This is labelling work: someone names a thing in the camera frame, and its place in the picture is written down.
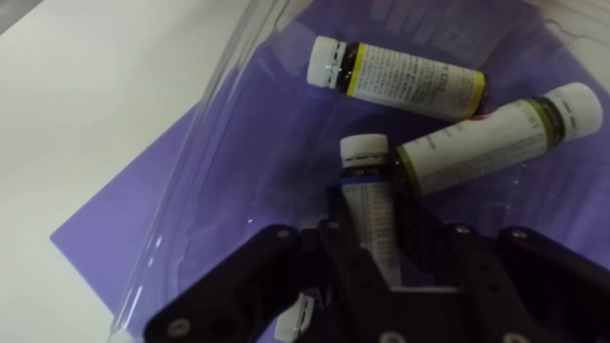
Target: green stripe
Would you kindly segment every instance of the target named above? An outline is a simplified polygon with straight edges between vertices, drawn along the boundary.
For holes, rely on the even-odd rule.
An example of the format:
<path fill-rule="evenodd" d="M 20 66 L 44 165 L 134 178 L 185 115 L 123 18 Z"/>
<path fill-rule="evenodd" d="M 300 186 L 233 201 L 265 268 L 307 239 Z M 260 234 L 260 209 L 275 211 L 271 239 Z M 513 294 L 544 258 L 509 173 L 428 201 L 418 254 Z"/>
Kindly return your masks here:
<path fill-rule="evenodd" d="M 407 176 L 416 192 L 416 195 L 422 193 L 422 186 L 420 186 L 420 178 L 418 178 L 418 173 L 416 173 L 416 167 L 414 167 L 414 161 L 412 157 L 408 155 L 407 148 L 405 146 L 399 146 L 399 155 L 401 155 L 401 161 L 405 165 L 405 171 L 407 171 Z"/>
<path fill-rule="evenodd" d="M 555 148 L 559 144 L 559 134 L 553 129 L 553 123 L 548 115 L 548 110 L 536 100 L 536 98 L 527 98 L 527 102 L 534 108 L 538 117 L 542 119 L 546 133 L 548 133 L 548 150 Z"/>

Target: plastic wrap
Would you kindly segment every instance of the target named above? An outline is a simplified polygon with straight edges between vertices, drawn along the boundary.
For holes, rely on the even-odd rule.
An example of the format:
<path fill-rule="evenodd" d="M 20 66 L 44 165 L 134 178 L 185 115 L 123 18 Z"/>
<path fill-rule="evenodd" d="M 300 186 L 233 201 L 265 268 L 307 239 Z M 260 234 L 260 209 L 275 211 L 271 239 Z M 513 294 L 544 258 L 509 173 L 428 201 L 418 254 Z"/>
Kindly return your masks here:
<path fill-rule="evenodd" d="M 591 20 L 570 12 L 572 22 Z M 113 336 L 142 338 L 147 319 L 269 222 L 313 226 L 325 186 L 342 171 L 340 138 L 387 133 L 391 144 L 445 125 L 306 83 L 317 33 L 483 68 L 485 112 L 569 81 L 590 83 L 610 108 L 599 66 L 570 43 L 609 51 L 590 28 L 513 0 L 260 0 L 237 28 L 210 83 L 157 213 Z M 448 220 L 494 234 L 529 224 L 610 266 L 610 125 L 542 157 L 426 197 Z"/>

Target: vial label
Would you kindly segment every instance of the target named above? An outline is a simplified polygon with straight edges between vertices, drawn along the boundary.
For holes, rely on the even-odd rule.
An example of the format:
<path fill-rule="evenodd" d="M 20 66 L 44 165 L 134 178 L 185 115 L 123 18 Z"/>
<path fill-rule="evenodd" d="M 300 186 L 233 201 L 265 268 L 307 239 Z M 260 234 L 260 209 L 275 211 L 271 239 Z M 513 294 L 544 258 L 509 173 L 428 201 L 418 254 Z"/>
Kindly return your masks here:
<path fill-rule="evenodd" d="M 399 146 L 420 193 L 431 193 L 550 148 L 544 113 L 529 100 L 498 108 Z"/>
<path fill-rule="evenodd" d="M 357 224 L 361 245 L 372 253 L 387 283 L 401 285 L 391 184 L 382 176 L 344 178 L 342 190 Z"/>
<path fill-rule="evenodd" d="M 485 89 L 483 72 L 361 43 L 347 94 L 460 121 Z"/>
<path fill-rule="evenodd" d="M 315 310 L 315 296 L 300 293 L 298 300 L 288 306 L 275 323 L 275 338 L 285 343 L 298 340 L 307 331 Z"/>

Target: medicine vial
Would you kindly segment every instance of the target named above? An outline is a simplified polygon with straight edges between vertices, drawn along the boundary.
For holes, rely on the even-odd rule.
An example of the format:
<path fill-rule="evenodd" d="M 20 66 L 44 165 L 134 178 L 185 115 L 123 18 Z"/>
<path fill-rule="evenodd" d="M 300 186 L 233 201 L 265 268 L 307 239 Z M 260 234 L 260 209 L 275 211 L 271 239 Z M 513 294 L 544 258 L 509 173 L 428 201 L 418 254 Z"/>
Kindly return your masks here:
<path fill-rule="evenodd" d="M 319 35 L 309 58 L 307 83 L 460 121 L 481 106 L 487 77 L 479 70 L 370 43 L 347 43 Z"/>
<path fill-rule="evenodd" d="M 540 155 L 601 125 L 603 104 L 595 91 L 569 83 L 401 144 L 399 171 L 426 195 Z"/>
<path fill-rule="evenodd" d="M 342 190 L 361 245 L 367 247 L 389 285 L 401 285 L 401 253 L 387 167 L 389 144 L 380 133 L 342 138 Z"/>

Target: purple sheet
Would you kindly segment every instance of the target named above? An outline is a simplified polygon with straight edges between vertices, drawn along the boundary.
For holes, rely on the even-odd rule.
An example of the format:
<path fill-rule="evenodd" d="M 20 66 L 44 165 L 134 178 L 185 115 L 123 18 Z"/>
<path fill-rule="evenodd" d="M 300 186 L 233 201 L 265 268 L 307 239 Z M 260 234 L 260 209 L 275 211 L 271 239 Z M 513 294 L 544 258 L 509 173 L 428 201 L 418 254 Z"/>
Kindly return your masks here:
<path fill-rule="evenodd" d="M 193 112 L 176 121 L 52 235 L 115 314 L 191 121 Z"/>
<path fill-rule="evenodd" d="M 340 136 L 384 131 L 399 144 L 443 125 L 309 87 L 304 79 L 315 33 L 483 68 L 490 77 L 487 110 L 569 81 L 590 83 L 610 108 L 609 93 L 525 3 L 315 0 L 298 20 L 271 33 L 248 64 L 233 68 L 208 106 L 195 108 L 199 121 L 128 291 L 130 310 L 119 315 L 117 327 L 142 331 L 155 310 L 262 226 L 306 226 L 325 216 L 325 186 L 340 174 Z M 609 133 L 605 125 L 593 136 L 426 201 L 441 216 L 471 222 L 487 234 L 506 224 L 534 226 L 610 266 L 605 247 L 610 241 L 605 228 L 610 224 L 605 211 L 610 153 L 601 152 L 610 142 Z M 69 245 L 75 232 L 77 226 L 63 241 L 56 237 L 69 253 L 75 251 L 75 243 Z M 94 270 L 103 268 L 102 260 L 81 264 L 92 283 L 107 287 Z"/>

